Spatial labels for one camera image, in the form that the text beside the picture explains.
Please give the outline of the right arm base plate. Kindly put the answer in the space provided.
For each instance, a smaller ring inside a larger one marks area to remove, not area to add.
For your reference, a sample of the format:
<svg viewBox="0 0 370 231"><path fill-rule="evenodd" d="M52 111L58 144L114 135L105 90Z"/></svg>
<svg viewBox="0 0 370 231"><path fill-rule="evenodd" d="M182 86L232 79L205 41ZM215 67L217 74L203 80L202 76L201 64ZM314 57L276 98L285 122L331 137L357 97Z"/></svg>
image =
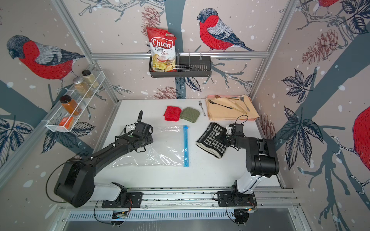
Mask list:
<svg viewBox="0 0 370 231"><path fill-rule="evenodd" d="M231 191L218 191L217 201L219 207L256 207L255 194L235 193Z"/></svg>

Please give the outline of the black white houndstooth scarf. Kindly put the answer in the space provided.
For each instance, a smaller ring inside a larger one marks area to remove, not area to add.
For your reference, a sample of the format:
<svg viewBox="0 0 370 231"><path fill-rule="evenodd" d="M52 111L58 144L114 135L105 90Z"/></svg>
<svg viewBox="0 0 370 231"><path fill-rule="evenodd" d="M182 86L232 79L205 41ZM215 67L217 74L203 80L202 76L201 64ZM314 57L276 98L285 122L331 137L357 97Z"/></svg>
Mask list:
<svg viewBox="0 0 370 231"><path fill-rule="evenodd" d="M221 159L227 149L227 146L220 140L222 135L226 135L226 128L212 122L196 141L196 146L217 159Z"/></svg>

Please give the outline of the red knitted scarf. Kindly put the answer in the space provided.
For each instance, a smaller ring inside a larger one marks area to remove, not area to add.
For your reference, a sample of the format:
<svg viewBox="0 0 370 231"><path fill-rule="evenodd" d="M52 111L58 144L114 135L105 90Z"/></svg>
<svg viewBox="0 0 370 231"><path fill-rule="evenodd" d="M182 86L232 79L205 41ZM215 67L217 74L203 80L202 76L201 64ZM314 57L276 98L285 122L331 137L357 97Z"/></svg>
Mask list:
<svg viewBox="0 0 370 231"><path fill-rule="evenodd" d="M182 109L176 106L167 106L164 113L165 121L177 122L180 120Z"/></svg>

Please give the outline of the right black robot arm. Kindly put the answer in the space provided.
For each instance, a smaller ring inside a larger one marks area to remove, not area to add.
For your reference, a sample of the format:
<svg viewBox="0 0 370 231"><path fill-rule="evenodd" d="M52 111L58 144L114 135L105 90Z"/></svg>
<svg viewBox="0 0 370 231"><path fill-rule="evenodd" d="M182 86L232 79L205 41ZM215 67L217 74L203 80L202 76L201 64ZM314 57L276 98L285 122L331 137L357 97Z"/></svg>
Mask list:
<svg viewBox="0 0 370 231"><path fill-rule="evenodd" d="M279 173L279 161L271 139L259 139L241 135L222 135L226 147L245 150L246 172L236 180L232 196L252 194L262 181Z"/></svg>

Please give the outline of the clear plastic vacuum bag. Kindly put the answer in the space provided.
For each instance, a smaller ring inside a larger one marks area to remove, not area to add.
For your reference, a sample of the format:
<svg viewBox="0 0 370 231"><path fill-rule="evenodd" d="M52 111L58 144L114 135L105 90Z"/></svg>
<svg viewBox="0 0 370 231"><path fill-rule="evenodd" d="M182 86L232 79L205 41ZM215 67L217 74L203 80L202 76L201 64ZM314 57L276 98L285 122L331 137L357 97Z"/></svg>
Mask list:
<svg viewBox="0 0 370 231"><path fill-rule="evenodd" d="M155 127L152 134L154 142L146 146L146 151L133 151L115 161L109 167L126 166L184 166L183 125Z"/></svg>

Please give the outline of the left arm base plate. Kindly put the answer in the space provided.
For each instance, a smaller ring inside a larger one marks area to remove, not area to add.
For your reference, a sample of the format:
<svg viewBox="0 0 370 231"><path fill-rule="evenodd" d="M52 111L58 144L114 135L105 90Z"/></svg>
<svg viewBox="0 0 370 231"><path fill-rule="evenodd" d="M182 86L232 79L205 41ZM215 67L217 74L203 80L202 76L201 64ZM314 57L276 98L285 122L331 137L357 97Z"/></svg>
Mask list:
<svg viewBox="0 0 370 231"><path fill-rule="evenodd" d="M140 208L143 193L122 192L115 201L103 201L102 208Z"/></svg>

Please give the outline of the olive green knitted scarf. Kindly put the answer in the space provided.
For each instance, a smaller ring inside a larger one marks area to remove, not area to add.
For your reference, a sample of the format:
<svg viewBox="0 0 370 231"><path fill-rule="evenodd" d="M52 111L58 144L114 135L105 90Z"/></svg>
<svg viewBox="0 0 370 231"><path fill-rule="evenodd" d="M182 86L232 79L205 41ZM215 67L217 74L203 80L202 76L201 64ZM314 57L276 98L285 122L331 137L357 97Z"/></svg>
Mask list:
<svg viewBox="0 0 370 231"><path fill-rule="evenodd" d="M185 108L180 114L181 119L189 121L191 123L195 123L197 119L199 118L199 116L200 116L200 112L191 107Z"/></svg>

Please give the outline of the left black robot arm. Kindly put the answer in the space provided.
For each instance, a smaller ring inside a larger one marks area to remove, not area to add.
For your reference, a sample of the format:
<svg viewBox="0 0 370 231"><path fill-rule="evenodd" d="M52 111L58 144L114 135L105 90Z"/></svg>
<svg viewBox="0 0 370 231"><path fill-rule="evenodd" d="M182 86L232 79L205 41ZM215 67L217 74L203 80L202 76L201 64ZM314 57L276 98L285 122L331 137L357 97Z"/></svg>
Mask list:
<svg viewBox="0 0 370 231"><path fill-rule="evenodd" d="M88 159L69 159L61 166L63 169L54 188L54 194L66 203L79 208L90 201L116 201L125 202L122 195L126 188L116 182L94 183L94 177L106 166L116 159L139 148L144 148L153 143L153 128L146 128L139 132L132 130L121 136L116 136L115 141L94 153Z"/></svg>

